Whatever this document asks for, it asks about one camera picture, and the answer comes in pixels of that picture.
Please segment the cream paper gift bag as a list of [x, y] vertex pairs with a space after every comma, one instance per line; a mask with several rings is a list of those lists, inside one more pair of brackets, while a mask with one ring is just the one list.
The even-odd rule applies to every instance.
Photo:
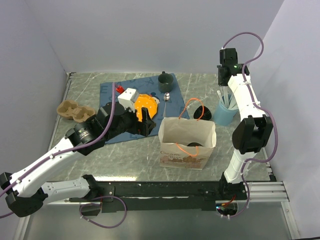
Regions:
[[[213, 121], [182, 117], [191, 101], [198, 101], [204, 107], [201, 100], [193, 97], [178, 117], [165, 117], [161, 121], [158, 131], [161, 167], [202, 170], [216, 147], [216, 125]], [[202, 146], [187, 146], [193, 142]]]

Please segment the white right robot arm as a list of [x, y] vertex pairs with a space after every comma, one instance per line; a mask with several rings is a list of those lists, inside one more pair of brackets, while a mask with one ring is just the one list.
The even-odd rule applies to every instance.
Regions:
[[223, 175], [226, 180], [219, 186], [219, 195], [230, 199], [236, 194], [234, 184], [242, 182], [248, 168], [247, 159], [252, 159], [265, 147], [273, 130], [273, 123], [264, 110], [259, 109], [258, 101], [251, 83], [247, 66], [238, 63], [235, 48], [219, 51], [218, 85], [228, 86], [235, 98], [240, 114], [240, 123], [232, 134], [233, 155]]

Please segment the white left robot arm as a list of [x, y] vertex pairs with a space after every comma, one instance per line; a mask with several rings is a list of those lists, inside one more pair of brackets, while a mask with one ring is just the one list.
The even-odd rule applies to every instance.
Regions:
[[16, 173], [0, 175], [0, 187], [12, 214], [22, 218], [38, 211], [43, 205], [59, 200], [78, 198], [94, 201], [101, 193], [98, 182], [86, 174], [70, 181], [50, 182], [64, 167], [102, 148], [123, 133], [147, 137], [156, 127], [152, 118], [158, 104], [147, 94], [127, 88], [112, 101], [99, 108], [86, 121], [76, 124], [38, 160]]

